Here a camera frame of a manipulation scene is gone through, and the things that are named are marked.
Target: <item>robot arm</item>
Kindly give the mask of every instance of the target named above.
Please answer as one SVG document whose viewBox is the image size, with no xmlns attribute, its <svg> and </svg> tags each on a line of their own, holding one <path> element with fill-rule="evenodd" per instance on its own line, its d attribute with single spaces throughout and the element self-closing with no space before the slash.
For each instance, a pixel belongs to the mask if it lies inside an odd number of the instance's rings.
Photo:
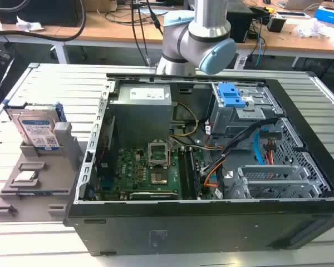
<svg viewBox="0 0 334 267">
<path fill-rule="evenodd" d="M 192 75 L 195 67 L 213 75 L 233 59 L 236 44 L 226 20 L 228 0 L 195 0 L 195 11 L 171 11 L 164 18 L 163 54 L 157 74 Z"/>
</svg>

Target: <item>workbench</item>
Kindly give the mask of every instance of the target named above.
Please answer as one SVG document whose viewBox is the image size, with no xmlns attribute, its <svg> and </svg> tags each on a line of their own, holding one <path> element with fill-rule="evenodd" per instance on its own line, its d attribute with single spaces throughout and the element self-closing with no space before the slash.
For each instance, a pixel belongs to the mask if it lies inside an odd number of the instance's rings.
<svg viewBox="0 0 334 267">
<path fill-rule="evenodd" d="M 106 72 L 154 73 L 153 68 L 31 64 L 6 99 L 59 100 L 72 135 L 86 146 Z M 228 77 L 277 79 L 334 158 L 334 95 L 305 72 L 226 70 Z M 0 105 L 0 189 L 21 153 L 21 137 Z M 74 228 L 62 222 L 0 223 L 0 266 L 334 266 L 334 228 L 299 250 L 92 257 Z"/>
<path fill-rule="evenodd" d="M 274 4 L 266 5 L 262 0 L 245 0 L 250 6 L 269 6 L 275 10 L 281 9 Z M 129 10 L 120 10 L 117 16 L 124 16 L 129 14 Z M 314 11 L 307 12 L 310 16 L 314 15 Z M 130 21 L 131 17 L 116 18 L 119 21 Z M 163 24 L 163 16 L 159 17 L 161 24 Z M 326 37 L 320 38 L 301 38 L 298 37 L 293 29 L 296 25 L 284 24 L 281 33 L 269 32 L 266 26 L 262 27 L 261 36 L 266 40 L 267 49 L 265 55 L 272 56 L 288 56 L 288 57 L 310 57 L 310 58 L 328 58 L 334 59 L 334 44 L 332 44 Z M 60 27 L 60 26 L 44 26 L 45 30 L 40 31 L 41 34 L 46 34 L 55 37 L 70 37 L 78 31 L 78 27 Z M 5 30 L 17 29 L 14 24 L 3 24 L 2 28 Z M 143 38 L 139 23 L 135 25 L 136 35 L 140 47 L 143 47 Z M 147 47 L 149 49 L 162 49 L 162 36 L 154 25 L 144 25 L 145 38 Z M 11 42 L 17 43 L 41 43 L 49 44 L 56 47 L 56 53 L 59 63 L 70 63 L 67 55 L 67 46 L 95 46 L 95 47 L 130 47 L 136 48 L 134 36 L 132 34 L 131 26 L 116 24 L 104 19 L 102 15 L 93 12 L 87 14 L 87 24 L 83 33 L 77 39 L 70 42 L 52 42 L 39 38 L 24 37 L 24 36 L 9 36 L 7 37 Z M 3 36 L 0 36 L 0 41 L 6 42 Z M 256 40 L 248 39 L 246 43 L 238 44 L 238 58 L 236 60 L 235 69 L 243 69 L 245 59 L 252 52 L 256 45 Z"/>
</svg>

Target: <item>aluminum extrusion table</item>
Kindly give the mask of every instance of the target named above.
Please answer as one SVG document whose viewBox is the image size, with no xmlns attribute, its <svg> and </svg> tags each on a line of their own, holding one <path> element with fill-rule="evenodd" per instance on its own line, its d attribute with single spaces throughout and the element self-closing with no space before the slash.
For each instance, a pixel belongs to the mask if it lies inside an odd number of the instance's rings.
<svg viewBox="0 0 334 267">
<path fill-rule="evenodd" d="M 6 99 L 59 100 L 72 133 L 86 145 L 106 72 L 153 73 L 152 68 L 31 64 Z M 334 158 L 334 95 L 304 72 L 221 74 L 277 79 Z M 21 137 L 0 105 L 0 189 L 21 151 Z M 299 250 L 91 257 L 73 228 L 61 222 L 0 223 L 0 266 L 334 266 L 334 228 Z"/>
</svg>

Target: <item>open computer tower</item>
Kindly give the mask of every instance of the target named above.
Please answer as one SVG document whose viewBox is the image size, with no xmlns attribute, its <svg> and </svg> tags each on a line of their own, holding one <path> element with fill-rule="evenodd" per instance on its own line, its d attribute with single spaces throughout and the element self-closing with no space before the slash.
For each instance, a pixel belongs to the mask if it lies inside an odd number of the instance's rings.
<svg viewBox="0 0 334 267">
<path fill-rule="evenodd" d="M 68 221 L 91 255 L 296 249 L 334 160 L 277 80 L 107 74 Z"/>
</svg>

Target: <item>laptop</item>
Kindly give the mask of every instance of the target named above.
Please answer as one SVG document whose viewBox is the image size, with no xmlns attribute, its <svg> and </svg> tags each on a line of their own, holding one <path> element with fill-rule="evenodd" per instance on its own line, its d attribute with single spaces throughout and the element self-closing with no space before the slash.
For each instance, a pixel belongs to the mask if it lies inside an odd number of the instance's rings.
<svg viewBox="0 0 334 267">
<path fill-rule="evenodd" d="M 323 0 L 288 0 L 286 2 L 277 2 L 277 5 L 284 9 L 315 10 L 322 2 Z"/>
</svg>

